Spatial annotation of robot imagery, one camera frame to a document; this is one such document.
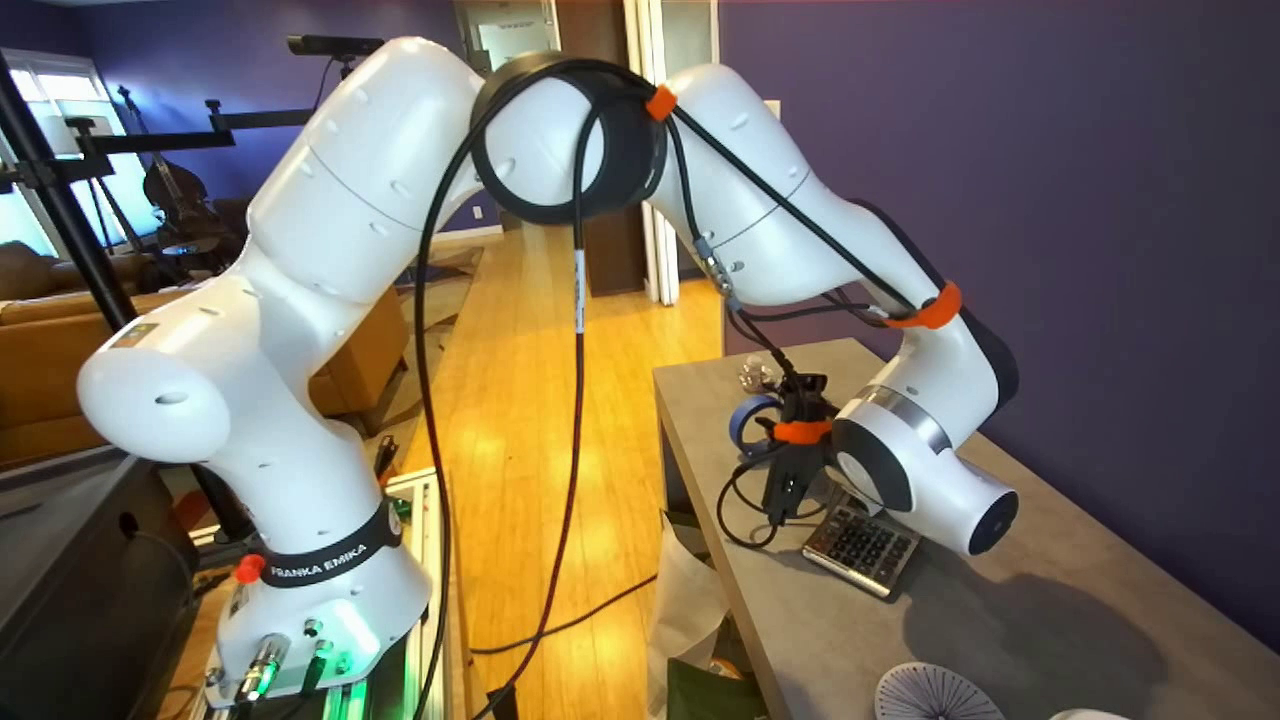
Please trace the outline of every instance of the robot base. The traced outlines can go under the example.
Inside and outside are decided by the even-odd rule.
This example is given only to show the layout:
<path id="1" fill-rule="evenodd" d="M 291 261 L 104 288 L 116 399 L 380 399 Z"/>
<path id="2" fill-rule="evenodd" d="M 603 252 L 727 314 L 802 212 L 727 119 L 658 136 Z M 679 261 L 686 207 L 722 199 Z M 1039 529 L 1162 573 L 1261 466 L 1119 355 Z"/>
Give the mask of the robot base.
<path id="1" fill-rule="evenodd" d="M 409 507 L 405 513 L 409 523 L 405 523 L 405 538 L 399 538 L 405 557 L 416 560 L 427 577 L 443 577 L 443 568 L 438 568 L 438 533 L 443 533 L 443 523 L 438 523 L 437 476 L 430 472 L 395 476 L 387 483 L 387 502 Z M 317 720 L 321 716 L 324 720 L 382 720 L 382 716 L 399 720 L 405 716 L 409 720 L 409 716 L 416 716 L 419 703 L 423 703 L 423 716 L 443 716 L 443 707 L 446 707 L 443 676 L 446 676 L 446 663 L 453 663 L 446 645 L 443 645 L 443 655 L 437 660 L 430 689 L 419 702 L 438 619 L 443 619 L 438 612 L 427 612 L 419 625 L 413 625 L 409 636 L 387 645 L 380 653 L 380 660 L 369 674 L 360 674 L 360 681 L 349 681 L 349 684 L 330 681 L 326 689 L 317 689 L 317 691 L 301 696 L 294 691 L 301 684 L 291 684 L 288 674 L 278 674 L 276 691 L 255 702 L 251 716 L 255 720 L 270 720 L 270 716 L 288 716 L 288 720 L 312 720 L 312 716 Z M 185 714 L 189 720 L 238 716 L 234 681 L 228 681 L 222 668 L 228 668 L 222 655 L 212 653 L 209 668 L 202 668 L 202 691 Z"/>

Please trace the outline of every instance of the orange ring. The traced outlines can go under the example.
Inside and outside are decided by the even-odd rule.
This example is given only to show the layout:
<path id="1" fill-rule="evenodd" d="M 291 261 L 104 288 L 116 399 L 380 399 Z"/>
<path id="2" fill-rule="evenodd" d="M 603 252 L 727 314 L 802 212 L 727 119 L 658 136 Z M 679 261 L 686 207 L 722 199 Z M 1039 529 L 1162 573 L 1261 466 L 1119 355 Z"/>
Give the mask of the orange ring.
<path id="1" fill-rule="evenodd" d="M 231 568 L 234 585 L 255 585 L 266 573 L 263 553 L 245 553 L 238 565 Z"/>
<path id="2" fill-rule="evenodd" d="M 942 323 L 953 323 L 959 315 L 959 308 L 962 308 L 959 285 L 942 285 L 940 297 L 930 297 L 913 315 L 893 315 L 888 327 L 942 327 Z"/>
<path id="3" fill-rule="evenodd" d="M 654 89 L 645 106 L 648 119 L 664 124 L 675 111 L 675 97 L 668 89 Z"/>
<path id="4" fill-rule="evenodd" d="M 830 420 L 781 420 L 773 426 L 773 441 L 790 449 L 815 449 L 830 436 Z"/>

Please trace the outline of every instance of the floor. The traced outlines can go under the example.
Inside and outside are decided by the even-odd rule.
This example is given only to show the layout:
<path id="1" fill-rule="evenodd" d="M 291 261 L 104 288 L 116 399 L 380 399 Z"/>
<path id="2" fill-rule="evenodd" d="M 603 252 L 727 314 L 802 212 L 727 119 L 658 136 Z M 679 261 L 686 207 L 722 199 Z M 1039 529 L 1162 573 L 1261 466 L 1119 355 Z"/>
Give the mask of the floor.
<path id="1" fill-rule="evenodd" d="M 453 494 L 460 612 L 473 696 L 498 689 L 524 660 L 484 653 L 524 641 L 545 610 L 572 459 L 572 241 L 513 229 L 453 252 L 427 285 L 427 370 Z M 581 483 L 552 625 L 654 577 L 664 494 L 653 370 L 720 355 L 720 297 L 686 282 L 675 308 L 645 293 L 590 297 L 585 323 Z M 395 468 L 430 466 L 416 383 L 399 383 L 387 428 Z M 653 585 L 540 645 L 515 684 L 524 720 L 631 720 L 648 703 Z"/>

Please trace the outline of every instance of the cable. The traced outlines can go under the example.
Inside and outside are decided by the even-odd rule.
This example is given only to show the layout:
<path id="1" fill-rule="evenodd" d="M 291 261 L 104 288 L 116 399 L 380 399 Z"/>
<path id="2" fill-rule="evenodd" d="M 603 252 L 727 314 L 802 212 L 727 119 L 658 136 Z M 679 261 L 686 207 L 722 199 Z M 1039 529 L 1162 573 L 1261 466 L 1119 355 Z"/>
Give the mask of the cable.
<path id="1" fill-rule="evenodd" d="M 727 276 L 720 276 L 720 255 L 704 241 L 694 207 L 693 207 L 693 193 L 686 193 L 693 179 L 686 179 L 686 157 L 683 157 L 679 129 L 668 124 L 668 141 L 675 149 L 679 203 L 683 203 L 686 238 L 693 238 L 694 252 L 704 255 L 710 282 L 720 285 L 727 323 L 739 327 L 742 338 L 751 338 L 759 349 L 767 349 L 767 355 L 781 364 L 784 377 L 796 377 L 796 364 L 739 314 Z"/>
<path id="2" fill-rule="evenodd" d="M 526 649 L 515 663 L 515 674 L 496 689 L 496 691 L 515 691 L 515 681 L 526 674 L 536 649 L 547 636 L 547 619 L 552 619 L 552 606 L 560 591 L 560 568 L 565 568 L 565 549 L 568 549 L 568 529 L 572 529 L 572 507 L 576 507 L 576 483 L 581 483 L 581 446 L 585 446 L 585 397 L 589 397 L 589 327 L 585 327 L 585 217 L 581 217 L 581 188 L 585 188 L 585 160 L 589 160 L 589 136 L 590 124 L 599 119 L 603 106 L 590 106 L 590 111 L 585 115 L 581 132 L 576 132 L 576 149 L 572 149 L 572 261 L 576 261 L 576 332 L 572 332 L 572 449 L 568 449 L 568 487 L 565 487 L 565 513 L 560 513 L 560 539 L 556 539 L 556 557 L 552 557 L 552 577 L 547 577 L 547 591 L 545 591 L 545 610 L 536 619 L 536 631 L 526 636 Z"/>
<path id="3" fill-rule="evenodd" d="M 742 476 L 747 468 L 739 468 L 736 476 L 727 476 L 727 487 L 730 487 L 730 496 L 736 496 L 739 505 L 747 505 L 751 513 L 762 517 L 762 505 L 755 505 L 755 502 L 742 494 L 742 483 L 739 483 L 739 476 Z"/>
<path id="4" fill-rule="evenodd" d="M 755 323 L 784 323 L 784 319 L 802 319 L 802 315 L 822 315 L 822 314 L 849 314 L 858 319 L 872 319 L 872 304 L 857 304 L 849 300 L 840 288 L 822 293 L 810 304 L 790 304 L 790 308 L 739 308 L 739 315 L 755 319 Z"/>
<path id="5" fill-rule="evenodd" d="M 686 124 L 693 136 L 699 136 L 710 151 L 720 151 L 739 175 L 747 175 L 767 199 L 775 199 L 796 223 L 802 223 L 815 241 L 828 243 L 843 265 L 851 265 L 869 285 L 876 285 L 884 297 L 893 297 L 898 308 L 915 308 L 898 288 L 893 288 L 884 276 L 876 276 L 864 261 L 857 261 L 828 229 L 818 229 L 807 212 L 801 212 L 784 193 L 775 193 L 751 164 L 742 164 L 730 149 L 722 149 L 699 119 L 693 119 L 675 106 L 675 119 Z"/>
<path id="6" fill-rule="evenodd" d="M 654 577 L 645 577 L 638 585 L 628 585 L 628 589 L 610 591 L 609 600 L 590 606 L 589 612 L 581 612 L 581 616 L 572 616 L 572 619 L 565 619 L 565 625 L 552 625 L 552 629 L 545 631 L 545 641 L 547 641 L 547 636 L 560 636 L 560 631 L 568 631 L 568 629 L 589 625 L 590 616 L 599 616 L 599 612 L 609 612 L 610 606 L 645 591 L 648 585 L 654 585 Z M 506 645 L 479 645 L 479 649 L 473 649 L 473 655 L 502 655 L 502 653 L 524 649 L 524 645 L 531 645 L 531 636 L 520 636 L 520 641 L 506 641 Z"/>
<path id="7" fill-rule="evenodd" d="M 722 502 L 727 502 L 727 494 L 736 494 L 736 496 L 739 496 L 739 487 L 736 487 L 736 483 L 747 476 L 747 468 L 755 468 L 755 466 L 736 466 L 736 468 L 730 468 L 730 476 L 720 483 L 720 496 L 714 496 L 714 523 L 720 523 L 720 533 L 722 533 L 736 549 L 751 549 L 751 553 L 759 553 L 759 549 L 767 549 L 767 543 L 773 543 L 775 523 L 767 523 L 762 539 L 747 539 L 747 538 L 736 538 L 736 533 L 727 529 L 727 520 L 722 520 Z"/>
<path id="8" fill-rule="evenodd" d="M 438 585 L 443 589 L 446 589 L 446 577 L 453 577 L 453 507 L 446 507 L 446 472 L 443 472 L 443 452 L 438 452 L 438 426 L 437 426 L 427 344 L 423 344 L 423 338 L 427 338 L 427 255 L 430 255 L 430 238 L 437 238 L 437 219 L 438 219 L 443 198 L 446 198 L 457 172 L 462 170 L 462 160 L 473 157 L 474 136 L 479 132 L 473 129 L 460 141 L 460 149 L 453 151 L 453 160 L 443 164 L 443 172 L 438 172 L 438 183 L 437 183 L 437 198 L 427 203 L 427 219 L 423 219 L 423 233 L 419 233 L 416 285 L 413 285 L 413 364 L 416 364 L 419 411 L 423 411 L 427 449 L 430 449 L 430 466 L 437 466 L 437 487 L 438 487 L 438 573 L 443 573 Z M 446 591 L 438 591 L 437 616 L 438 616 L 438 625 L 437 625 L 437 636 L 430 636 L 430 660 L 427 660 L 427 674 L 419 681 L 413 716 L 427 714 L 430 681 L 437 681 L 437 668 L 438 668 L 438 655 L 443 655 Z"/>

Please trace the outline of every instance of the wooden surface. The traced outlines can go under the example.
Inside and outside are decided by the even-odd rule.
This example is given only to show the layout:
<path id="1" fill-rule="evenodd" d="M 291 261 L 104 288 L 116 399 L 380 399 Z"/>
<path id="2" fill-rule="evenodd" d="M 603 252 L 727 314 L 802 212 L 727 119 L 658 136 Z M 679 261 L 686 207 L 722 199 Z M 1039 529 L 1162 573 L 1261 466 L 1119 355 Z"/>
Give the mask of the wooden surface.
<path id="1" fill-rule="evenodd" d="M 536 629 L 565 513 L 572 441 L 572 249 L 524 229 L 487 249 L 430 377 L 457 517 L 469 645 Z M 720 353 L 720 297 L 683 285 L 675 308 L 638 293 L 589 304 L 585 466 L 552 625 L 654 573 L 658 446 L 653 370 Z M 413 441 L 399 468 L 423 468 Z M 515 684 L 524 720 L 645 716 L 653 591 L 540 645 Z M 506 681 L 520 653 L 474 655 L 474 689 Z"/>
<path id="2" fill-rule="evenodd" d="M 789 355 L 801 372 L 830 372 L 834 406 L 880 370 L 851 339 Z M 767 553 L 722 543 L 710 505 L 736 468 L 722 436 L 727 410 L 742 399 L 736 377 L 739 355 L 664 370 L 654 397 L 710 560 L 727 568 L 720 577 L 773 716 L 858 716 L 876 681 L 902 660 L 954 668 L 1011 720 L 1080 703 L 1130 720 L 1276 716 L 1272 649 L 978 436 L 959 458 L 1020 494 L 1015 529 L 973 565 L 922 549 L 894 606 L 801 560 L 807 529 L 784 529 Z M 759 523 L 747 507 L 727 507 L 727 523 Z"/>

